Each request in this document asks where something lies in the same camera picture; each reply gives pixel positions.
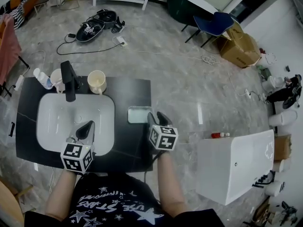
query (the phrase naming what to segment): mug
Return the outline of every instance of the mug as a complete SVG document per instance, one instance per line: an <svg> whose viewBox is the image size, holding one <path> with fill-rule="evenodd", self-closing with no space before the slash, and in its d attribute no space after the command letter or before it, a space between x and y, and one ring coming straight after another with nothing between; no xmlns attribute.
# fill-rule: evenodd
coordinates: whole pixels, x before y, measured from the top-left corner
<svg viewBox="0 0 303 227"><path fill-rule="evenodd" d="M57 93L63 93L65 90L65 85L62 82L61 69L56 69L51 74L51 83L56 87Z"/></svg>
<svg viewBox="0 0 303 227"><path fill-rule="evenodd" d="M100 70L92 71L87 77L87 82L90 90L95 94L102 95L107 87L105 74Z"/></svg>

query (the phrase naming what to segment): power strip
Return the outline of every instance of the power strip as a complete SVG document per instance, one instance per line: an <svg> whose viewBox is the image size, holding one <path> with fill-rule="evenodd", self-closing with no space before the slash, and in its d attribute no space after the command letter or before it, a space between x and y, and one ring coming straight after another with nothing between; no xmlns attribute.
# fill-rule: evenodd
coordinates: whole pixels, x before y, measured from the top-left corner
<svg viewBox="0 0 303 227"><path fill-rule="evenodd" d="M24 80L24 76L20 75L19 78L18 78L18 80L17 80L17 82L16 82L16 84L15 84L15 87L14 87L15 91L19 90L19 88L20 88L23 80Z"/></svg>
<svg viewBox="0 0 303 227"><path fill-rule="evenodd" d="M247 97L249 97L249 99L251 99L251 94L247 89L245 89L245 94L247 95Z"/></svg>
<svg viewBox="0 0 303 227"><path fill-rule="evenodd" d="M119 42L119 44L124 43L124 44L121 45L122 47L127 46L127 43L126 43L125 39L122 36L118 36L118 37L116 37L116 39Z"/></svg>

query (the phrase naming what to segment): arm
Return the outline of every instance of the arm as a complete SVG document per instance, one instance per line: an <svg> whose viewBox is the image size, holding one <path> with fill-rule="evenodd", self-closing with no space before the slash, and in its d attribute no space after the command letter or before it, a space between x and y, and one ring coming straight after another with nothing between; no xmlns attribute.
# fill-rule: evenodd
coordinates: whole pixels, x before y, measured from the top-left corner
<svg viewBox="0 0 303 227"><path fill-rule="evenodd" d="M187 211L185 198L168 152L163 153L158 159L158 184L160 202L165 212L174 218Z"/></svg>
<svg viewBox="0 0 303 227"><path fill-rule="evenodd" d="M70 210L71 197L76 183L76 174L63 170L52 194L48 197L45 215L64 220Z"/></svg>

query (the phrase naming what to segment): black countertop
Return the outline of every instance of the black countertop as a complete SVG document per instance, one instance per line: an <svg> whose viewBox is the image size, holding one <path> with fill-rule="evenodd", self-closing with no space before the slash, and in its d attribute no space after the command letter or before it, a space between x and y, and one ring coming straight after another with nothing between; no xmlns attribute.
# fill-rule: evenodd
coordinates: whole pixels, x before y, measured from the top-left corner
<svg viewBox="0 0 303 227"><path fill-rule="evenodd" d="M76 94L93 94L89 89L87 77L79 77L79 79L83 85ZM39 103L47 93L56 93L55 88L46 90L36 78L25 78L16 123L17 157L46 166L63 168L60 153L43 149L36 137ZM109 96L115 104L115 142L110 152L95 157L89 171L145 171L152 160L147 146L147 125L129 124L127 110L130 106L151 106L151 82L107 77L107 89L104 95Z"/></svg>

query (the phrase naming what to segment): soap dispenser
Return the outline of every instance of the soap dispenser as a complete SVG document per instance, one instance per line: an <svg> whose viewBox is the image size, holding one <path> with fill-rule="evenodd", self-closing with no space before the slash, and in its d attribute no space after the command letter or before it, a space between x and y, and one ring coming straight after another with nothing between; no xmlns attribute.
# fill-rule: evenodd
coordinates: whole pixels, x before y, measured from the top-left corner
<svg viewBox="0 0 303 227"><path fill-rule="evenodd" d="M34 69L33 74L44 88L46 89L53 88L51 79L44 72L40 71L39 68Z"/></svg>

